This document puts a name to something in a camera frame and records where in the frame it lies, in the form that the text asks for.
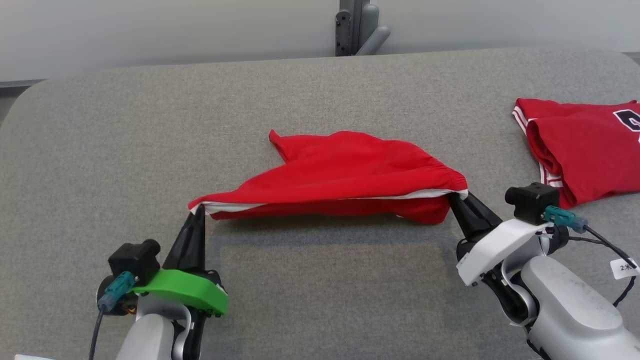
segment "folded red jersey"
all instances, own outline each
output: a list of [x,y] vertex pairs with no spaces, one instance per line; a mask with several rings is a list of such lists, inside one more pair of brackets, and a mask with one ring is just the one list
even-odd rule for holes
[[237,190],[206,195],[214,219],[273,215],[394,213],[423,224],[444,221],[451,192],[466,197],[467,181],[421,148],[399,140],[341,131],[330,136],[269,140],[285,164],[247,180]]
[[541,182],[571,208],[640,191],[640,104],[559,104],[518,99],[513,116],[540,163]]

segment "white paper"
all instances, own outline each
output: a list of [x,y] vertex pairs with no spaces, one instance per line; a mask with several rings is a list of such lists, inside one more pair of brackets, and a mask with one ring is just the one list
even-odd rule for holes
[[[633,262],[637,266],[637,263],[633,259],[631,259],[631,262]],[[615,277],[616,280],[640,275],[640,271],[638,271],[638,268],[632,268],[631,265],[629,265],[624,259],[611,261],[611,271],[613,271],[613,277]]]

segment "teal connector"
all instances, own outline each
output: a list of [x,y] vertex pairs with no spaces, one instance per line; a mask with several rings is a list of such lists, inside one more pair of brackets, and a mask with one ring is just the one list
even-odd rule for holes
[[98,309],[105,313],[110,312],[116,306],[118,300],[133,288],[136,283],[133,274],[125,271],[104,290],[104,295],[98,300]]
[[545,221],[552,222],[558,226],[570,227],[580,234],[584,233],[586,231],[584,227],[589,225],[587,219],[555,206],[547,206],[545,209]]

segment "white wall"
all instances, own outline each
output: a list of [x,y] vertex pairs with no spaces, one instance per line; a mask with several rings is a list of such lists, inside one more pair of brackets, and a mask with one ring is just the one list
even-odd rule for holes
[[[381,53],[640,51],[638,0],[374,0]],[[103,67],[333,56],[339,0],[0,0],[0,82]]]

